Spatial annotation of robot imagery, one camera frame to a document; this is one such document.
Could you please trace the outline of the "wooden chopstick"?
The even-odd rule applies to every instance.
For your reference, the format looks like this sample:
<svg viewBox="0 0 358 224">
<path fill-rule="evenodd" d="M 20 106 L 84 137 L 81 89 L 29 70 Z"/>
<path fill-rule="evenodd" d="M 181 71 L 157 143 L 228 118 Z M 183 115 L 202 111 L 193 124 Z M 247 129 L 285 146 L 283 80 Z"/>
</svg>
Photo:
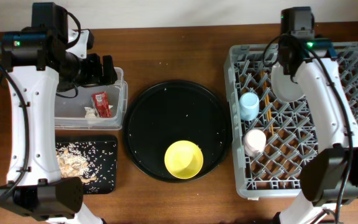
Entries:
<svg viewBox="0 0 358 224">
<path fill-rule="evenodd" d="M 264 78 L 266 76 L 265 72 L 262 70 L 261 73 L 260 73 L 260 77 L 261 78 Z M 263 90 L 266 90 L 267 89 L 267 82 L 266 81 L 263 81 Z M 268 104 L 270 103 L 270 98 L 269 98 L 269 94 L 266 94 L 265 98 L 264 98 L 264 103 L 265 103 L 265 107 L 268 106 Z M 271 114 L 271 109 L 268 109 L 267 111 L 267 119 L 268 121 L 270 121 L 272 119 L 272 114 Z M 274 130 L 273 130 L 273 125 L 271 124 L 270 127 L 268 128 L 270 133 L 272 135 L 274 135 Z"/>
<path fill-rule="evenodd" d="M 266 95 L 266 96 L 265 96 L 264 101 L 265 101 L 265 107 L 267 108 L 268 105 L 269 105 L 269 103 L 270 103 L 269 95 Z M 267 110 L 267 119 L 268 119 L 269 121 L 272 120 L 271 109 L 268 109 L 268 110 Z M 270 131 L 270 133 L 271 133 L 272 135 L 274 135 L 273 124 L 270 125 L 269 131 Z"/>
</svg>

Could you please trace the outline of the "yellow bowl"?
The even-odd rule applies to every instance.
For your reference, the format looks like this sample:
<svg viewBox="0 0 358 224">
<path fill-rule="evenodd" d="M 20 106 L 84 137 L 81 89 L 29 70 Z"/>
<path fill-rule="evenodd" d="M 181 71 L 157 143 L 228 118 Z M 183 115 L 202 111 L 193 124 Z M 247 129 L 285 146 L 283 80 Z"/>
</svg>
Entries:
<svg viewBox="0 0 358 224">
<path fill-rule="evenodd" d="M 181 140 L 167 148 L 164 164 L 172 176 L 186 180 L 195 177 L 201 171 L 204 156 L 197 144 Z"/>
</svg>

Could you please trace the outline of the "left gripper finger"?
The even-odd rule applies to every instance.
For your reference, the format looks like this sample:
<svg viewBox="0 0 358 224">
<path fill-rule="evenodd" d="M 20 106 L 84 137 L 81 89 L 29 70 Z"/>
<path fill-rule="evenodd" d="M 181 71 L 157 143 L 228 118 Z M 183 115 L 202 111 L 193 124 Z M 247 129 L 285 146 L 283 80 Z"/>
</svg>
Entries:
<svg viewBox="0 0 358 224">
<path fill-rule="evenodd" d="M 111 55 L 104 55 L 103 56 L 103 70 L 110 70 L 112 71 L 112 82 L 115 83 L 117 81 L 117 73 L 114 69 L 114 64 Z"/>
<path fill-rule="evenodd" d="M 112 71 L 103 70 L 103 74 L 99 78 L 100 85 L 110 85 L 112 82 Z"/>
</svg>

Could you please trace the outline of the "pink cup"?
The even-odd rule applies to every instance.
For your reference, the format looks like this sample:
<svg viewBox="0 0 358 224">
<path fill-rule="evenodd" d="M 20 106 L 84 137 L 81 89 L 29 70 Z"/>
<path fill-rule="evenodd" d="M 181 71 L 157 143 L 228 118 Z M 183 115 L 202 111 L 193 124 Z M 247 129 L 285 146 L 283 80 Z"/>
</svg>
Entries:
<svg viewBox="0 0 358 224">
<path fill-rule="evenodd" d="M 245 153 L 254 157 L 264 152 L 266 147 L 266 135 L 259 129 L 249 130 L 243 138 L 243 146 Z"/>
</svg>

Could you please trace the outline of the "grey ceramic plate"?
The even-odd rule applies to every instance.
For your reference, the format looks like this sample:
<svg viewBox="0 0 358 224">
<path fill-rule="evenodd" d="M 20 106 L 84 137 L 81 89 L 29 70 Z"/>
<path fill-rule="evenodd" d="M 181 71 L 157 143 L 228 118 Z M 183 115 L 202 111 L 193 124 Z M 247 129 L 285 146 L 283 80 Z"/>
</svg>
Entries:
<svg viewBox="0 0 358 224">
<path fill-rule="evenodd" d="M 280 101 L 290 103 L 304 97 L 299 84 L 292 82 L 290 76 L 284 74 L 279 63 L 272 67 L 271 82 L 273 93 Z"/>
</svg>

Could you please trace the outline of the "blue cup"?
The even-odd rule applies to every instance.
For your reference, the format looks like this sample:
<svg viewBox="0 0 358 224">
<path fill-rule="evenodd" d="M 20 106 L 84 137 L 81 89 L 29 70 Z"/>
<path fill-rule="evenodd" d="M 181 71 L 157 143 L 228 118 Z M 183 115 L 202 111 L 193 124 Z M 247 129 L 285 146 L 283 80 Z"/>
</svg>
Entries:
<svg viewBox="0 0 358 224">
<path fill-rule="evenodd" d="M 259 97 L 252 92 L 244 93 L 239 99 L 239 106 L 241 120 L 251 121 L 259 113 Z"/>
</svg>

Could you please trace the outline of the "red snack wrapper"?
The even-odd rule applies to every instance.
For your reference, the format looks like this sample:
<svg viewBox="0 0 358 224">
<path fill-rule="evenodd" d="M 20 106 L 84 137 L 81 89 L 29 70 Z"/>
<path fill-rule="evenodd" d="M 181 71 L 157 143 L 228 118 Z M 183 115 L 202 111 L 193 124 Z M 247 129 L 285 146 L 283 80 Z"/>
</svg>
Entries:
<svg viewBox="0 0 358 224">
<path fill-rule="evenodd" d="M 91 96 L 94 108 L 96 109 L 99 117 L 111 118 L 112 113 L 108 101 L 108 94 L 105 91 L 95 93 Z"/>
</svg>

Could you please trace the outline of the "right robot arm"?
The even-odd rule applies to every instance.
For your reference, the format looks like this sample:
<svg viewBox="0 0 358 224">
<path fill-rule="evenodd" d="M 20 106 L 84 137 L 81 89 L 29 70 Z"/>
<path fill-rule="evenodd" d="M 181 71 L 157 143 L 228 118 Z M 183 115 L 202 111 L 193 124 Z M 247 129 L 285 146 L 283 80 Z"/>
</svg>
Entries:
<svg viewBox="0 0 358 224">
<path fill-rule="evenodd" d="M 301 170 L 301 191 L 275 215 L 275 223 L 318 223 L 340 215 L 358 199 L 358 124 L 341 85 L 333 43 L 317 38 L 309 7 L 281 12 L 278 56 L 271 79 L 284 102 L 306 98 L 318 138 L 318 153 Z"/>
</svg>

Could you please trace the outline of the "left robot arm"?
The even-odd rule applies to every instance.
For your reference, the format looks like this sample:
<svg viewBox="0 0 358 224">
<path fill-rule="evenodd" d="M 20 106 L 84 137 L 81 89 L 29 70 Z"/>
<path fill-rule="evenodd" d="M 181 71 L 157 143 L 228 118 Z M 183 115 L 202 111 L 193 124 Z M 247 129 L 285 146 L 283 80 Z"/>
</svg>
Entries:
<svg viewBox="0 0 358 224">
<path fill-rule="evenodd" d="M 79 87 L 117 81 L 112 57 L 87 54 L 92 33 L 70 30 L 73 14 L 53 2 L 32 5 L 32 23 L 0 42 L 1 76 L 12 107 L 12 152 L 0 208 L 48 223 L 102 223 L 83 201 L 79 177 L 62 177 L 55 150 L 55 99 Z"/>
</svg>

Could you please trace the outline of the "white tissue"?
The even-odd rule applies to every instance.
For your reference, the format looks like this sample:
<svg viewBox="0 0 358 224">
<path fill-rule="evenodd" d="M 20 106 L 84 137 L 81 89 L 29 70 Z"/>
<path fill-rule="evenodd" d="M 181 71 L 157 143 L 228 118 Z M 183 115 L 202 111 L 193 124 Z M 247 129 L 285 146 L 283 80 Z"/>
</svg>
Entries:
<svg viewBox="0 0 358 224">
<path fill-rule="evenodd" d="M 85 107 L 85 118 L 112 118 L 112 105 L 109 105 L 106 110 L 99 112 L 96 108 Z"/>
</svg>

